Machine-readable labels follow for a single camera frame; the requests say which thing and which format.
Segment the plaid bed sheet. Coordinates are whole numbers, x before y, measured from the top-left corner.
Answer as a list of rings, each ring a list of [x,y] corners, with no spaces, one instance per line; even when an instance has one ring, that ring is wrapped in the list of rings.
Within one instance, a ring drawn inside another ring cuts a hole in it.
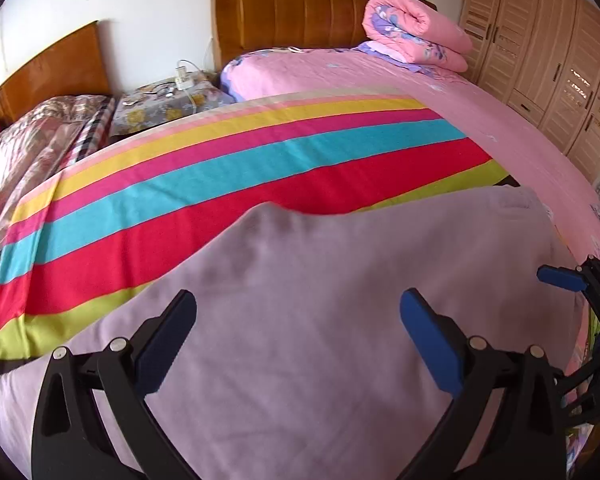
[[[105,96],[94,115],[86,122],[58,165],[58,170],[72,166],[105,146],[117,101]]]

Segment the left wooden headboard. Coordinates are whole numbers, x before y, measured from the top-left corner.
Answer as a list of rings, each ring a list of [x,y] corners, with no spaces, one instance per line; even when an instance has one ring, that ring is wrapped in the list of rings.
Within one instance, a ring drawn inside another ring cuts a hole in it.
[[[56,41],[0,85],[0,127],[49,98],[81,94],[112,95],[97,22]]]

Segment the rolled pink quilt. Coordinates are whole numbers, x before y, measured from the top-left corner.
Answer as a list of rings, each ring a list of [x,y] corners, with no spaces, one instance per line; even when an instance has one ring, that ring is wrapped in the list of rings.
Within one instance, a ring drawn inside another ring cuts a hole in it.
[[[472,42],[464,29],[419,0],[368,0],[358,47],[398,65],[429,65],[462,74]]]

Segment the pink bed sheet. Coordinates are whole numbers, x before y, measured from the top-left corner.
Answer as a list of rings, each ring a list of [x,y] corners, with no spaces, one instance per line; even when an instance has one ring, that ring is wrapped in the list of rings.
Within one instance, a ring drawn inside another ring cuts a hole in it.
[[[221,74],[230,150],[216,228],[272,202],[344,214],[487,185],[522,184],[573,255],[600,257],[600,200],[530,122],[456,73],[362,49],[268,49]]]

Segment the white charger plug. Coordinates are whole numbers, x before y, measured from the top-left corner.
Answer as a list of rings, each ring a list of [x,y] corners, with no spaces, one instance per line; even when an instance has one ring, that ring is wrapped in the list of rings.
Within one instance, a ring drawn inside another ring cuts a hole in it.
[[[193,74],[187,69],[189,62],[187,60],[179,60],[176,63],[176,76],[175,83],[178,90],[185,91],[189,88],[193,88],[195,79]]]

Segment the right wooden headboard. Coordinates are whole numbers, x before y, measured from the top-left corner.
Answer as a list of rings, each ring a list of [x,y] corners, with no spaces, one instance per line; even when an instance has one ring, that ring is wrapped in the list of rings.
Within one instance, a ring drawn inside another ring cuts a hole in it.
[[[367,1],[211,0],[215,68],[222,70],[244,53],[274,47],[354,47],[365,39]]]

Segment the beige louvered wardrobe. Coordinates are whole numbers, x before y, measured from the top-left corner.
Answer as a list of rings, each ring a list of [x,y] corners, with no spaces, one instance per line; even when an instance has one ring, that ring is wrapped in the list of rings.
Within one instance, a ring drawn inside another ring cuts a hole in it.
[[[600,10],[588,0],[464,0],[469,81],[600,177]]]

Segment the wooden headboard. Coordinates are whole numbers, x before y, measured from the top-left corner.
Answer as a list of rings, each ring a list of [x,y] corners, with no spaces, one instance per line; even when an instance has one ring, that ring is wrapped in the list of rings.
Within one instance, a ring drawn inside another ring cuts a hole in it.
[[[49,98],[81,94],[112,95],[97,22],[56,41],[0,85],[0,127]]]
[[[365,39],[367,1],[211,0],[215,68],[222,70],[244,53],[274,47],[354,47]]]

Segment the mauve sweat pants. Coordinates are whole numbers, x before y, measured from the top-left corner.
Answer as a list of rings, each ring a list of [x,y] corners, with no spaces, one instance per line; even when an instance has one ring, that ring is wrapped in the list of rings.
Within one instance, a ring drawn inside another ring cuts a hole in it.
[[[583,304],[540,266],[577,263],[530,188],[471,188],[356,214],[253,207],[139,295],[0,376],[0,452],[31,474],[38,394],[53,351],[131,337],[182,289],[196,323],[145,402],[194,479],[394,479],[450,405],[407,333],[410,288],[493,348],[536,344],[566,368]],[[105,393],[120,460],[138,463]]]

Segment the rainbow striped blanket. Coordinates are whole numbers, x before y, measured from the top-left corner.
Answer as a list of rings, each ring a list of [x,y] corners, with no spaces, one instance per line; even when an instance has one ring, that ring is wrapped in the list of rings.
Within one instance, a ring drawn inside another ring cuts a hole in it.
[[[248,209],[350,214],[512,176],[398,92],[302,92],[181,119],[23,196],[0,255],[0,375],[193,255]]]

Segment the floral covered nightstand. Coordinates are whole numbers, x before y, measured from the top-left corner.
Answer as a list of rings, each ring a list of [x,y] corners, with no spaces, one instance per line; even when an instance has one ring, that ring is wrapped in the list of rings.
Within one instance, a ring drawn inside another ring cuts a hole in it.
[[[110,136],[126,138],[166,122],[235,103],[205,73],[187,75],[193,83],[185,89],[171,77],[122,94],[112,115]]]

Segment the pink floral quilt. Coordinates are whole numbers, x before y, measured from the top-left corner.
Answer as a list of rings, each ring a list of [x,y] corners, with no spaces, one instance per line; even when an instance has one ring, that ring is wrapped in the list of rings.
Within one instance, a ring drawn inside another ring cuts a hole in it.
[[[22,196],[57,174],[105,96],[54,96],[0,132],[0,253]]]

